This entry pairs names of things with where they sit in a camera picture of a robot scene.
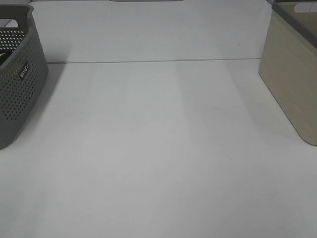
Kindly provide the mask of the grey perforated plastic basket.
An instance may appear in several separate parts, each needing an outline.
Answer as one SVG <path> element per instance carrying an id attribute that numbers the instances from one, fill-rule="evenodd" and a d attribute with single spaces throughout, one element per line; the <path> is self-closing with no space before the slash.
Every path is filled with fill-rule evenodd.
<path id="1" fill-rule="evenodd" d="M 1 19 L 15 20 L 16 27 L 1 27 L 0 146 L 9 145 L 23 127 L 43 89 L 48 64 L 30 5 L 2 4 Z"/>

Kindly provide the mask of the beige plastic basket grey rim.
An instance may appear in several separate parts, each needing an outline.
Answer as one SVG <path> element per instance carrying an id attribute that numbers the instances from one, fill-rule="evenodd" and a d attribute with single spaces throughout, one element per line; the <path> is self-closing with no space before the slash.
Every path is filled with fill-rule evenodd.
<path id="1" fill-rule="evenodd" d="M 317 14 L 274 0 L 259 76 L 299 137 L 317 144 Z"/>

